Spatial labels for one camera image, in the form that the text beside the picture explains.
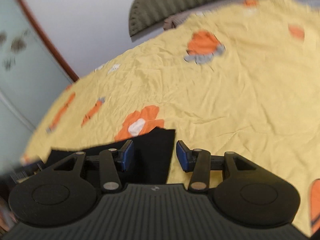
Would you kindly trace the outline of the black garment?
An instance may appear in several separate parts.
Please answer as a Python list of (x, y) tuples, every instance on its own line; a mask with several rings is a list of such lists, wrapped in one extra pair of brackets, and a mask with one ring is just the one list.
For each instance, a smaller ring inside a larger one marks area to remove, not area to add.
[(101, 151), (116, 149), (112, 155), (122, 184), (165, 184), (174, 150), (175, 130), (155, 127), (129, 140), (129, 146), (125, 146), (125, 139), (80, 151), (87, 157), (96, 158)]

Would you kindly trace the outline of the red brown door frame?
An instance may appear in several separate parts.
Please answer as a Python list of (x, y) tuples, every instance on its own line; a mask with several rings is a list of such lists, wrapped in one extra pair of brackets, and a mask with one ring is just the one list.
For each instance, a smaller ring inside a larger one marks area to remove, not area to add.
[(23, 13), (25, 14), (26, 18), (28, 19), (29, 23), (37, 33), (37, 35), (40, 37), (43, 44), (46, 46), (46, 48), (49, 50), (51, 55), (54, 59), (56, 59), (57, 63), (60, 65), (60, 67), (63, 69), (65, 74), (73, 81), (79, 80), (78, 75), (72, 70), (70, 65), (65, 61), (65, 59), (62, 57), (60, 52), (56, 49), (56, 47), (53, 45), (51, 40), (48, 38), (47, 34), (43, 31), (39, 23), (37, 22), (36, 18), (34, 17), (31, 10), (28, 8), (28, 5), (25, 0), (17, 0), (18, 4), (20, 5)]

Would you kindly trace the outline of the yellow carrot print blanket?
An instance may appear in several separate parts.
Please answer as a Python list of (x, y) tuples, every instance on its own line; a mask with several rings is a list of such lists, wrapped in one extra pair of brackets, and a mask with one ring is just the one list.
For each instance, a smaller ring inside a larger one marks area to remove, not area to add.
[(244, 0), (192, 14), (67, 87), (22, 160), (174, 129), (188, 146), (237, 152), (289, 181), (294, 225), (319, 226), (319, 7)]

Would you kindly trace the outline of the frosted glass door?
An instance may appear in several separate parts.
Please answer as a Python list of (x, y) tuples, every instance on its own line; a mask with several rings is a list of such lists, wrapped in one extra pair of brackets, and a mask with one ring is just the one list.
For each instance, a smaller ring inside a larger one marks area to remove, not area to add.
[(1, 0), (1, 171), (20, 161), (48, 108), (71, 79), (17, 0)]

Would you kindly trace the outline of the brown pillow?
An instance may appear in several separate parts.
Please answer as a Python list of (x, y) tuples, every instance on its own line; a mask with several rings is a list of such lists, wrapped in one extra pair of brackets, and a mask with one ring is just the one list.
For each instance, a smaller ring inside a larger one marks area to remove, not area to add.
[(163, 30), (167, 31), (169, 29), (175, 29), (180, 24), (179, 17), (170, 16), (164, 20)]

